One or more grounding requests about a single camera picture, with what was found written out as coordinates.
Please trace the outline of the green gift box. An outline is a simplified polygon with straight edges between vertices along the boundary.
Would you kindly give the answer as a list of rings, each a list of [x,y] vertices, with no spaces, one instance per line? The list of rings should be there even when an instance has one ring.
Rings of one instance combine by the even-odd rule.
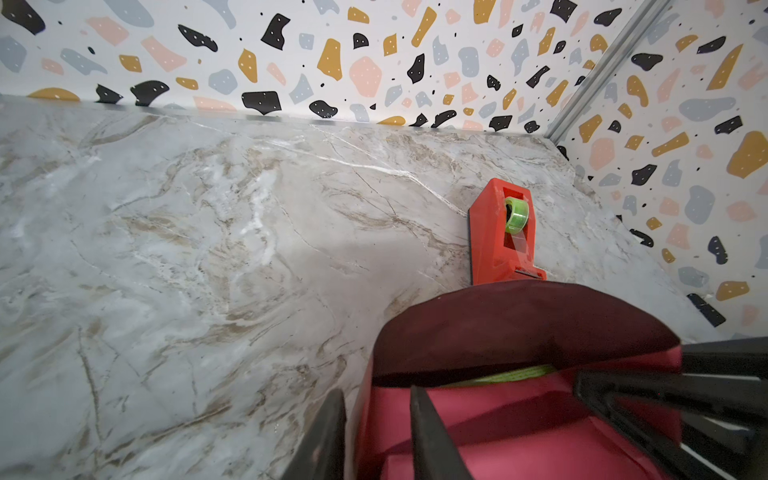
[[[557,371],[552,365],[536,365],[508,372],[497,373],[471,380],[464,380],[447,385],[443,388],[464,388],[474,386],[485,386],[501,383],[519,382],[529,379],[536,379]]]

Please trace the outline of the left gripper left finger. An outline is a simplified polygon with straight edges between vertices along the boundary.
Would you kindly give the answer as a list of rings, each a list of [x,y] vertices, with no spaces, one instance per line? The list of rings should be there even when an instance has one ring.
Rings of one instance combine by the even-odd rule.
[[[282,479],[342,480],[346,420],[343,392],[333,389],[311,422]]]

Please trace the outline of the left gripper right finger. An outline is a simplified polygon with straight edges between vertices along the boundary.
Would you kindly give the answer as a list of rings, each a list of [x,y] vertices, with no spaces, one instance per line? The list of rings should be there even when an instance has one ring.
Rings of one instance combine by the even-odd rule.
[[[427,391],[418,386],[410,389],[410,424],[415,479],[472,479]]]

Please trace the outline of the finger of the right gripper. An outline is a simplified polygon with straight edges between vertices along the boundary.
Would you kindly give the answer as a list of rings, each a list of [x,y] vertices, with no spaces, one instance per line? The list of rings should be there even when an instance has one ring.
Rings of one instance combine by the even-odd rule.
[[[672,479],[767,476],[767,383],[582,371],[574,395]]]
[[[689,344],[682,347],[682,371],[767,379],[766,337]]]

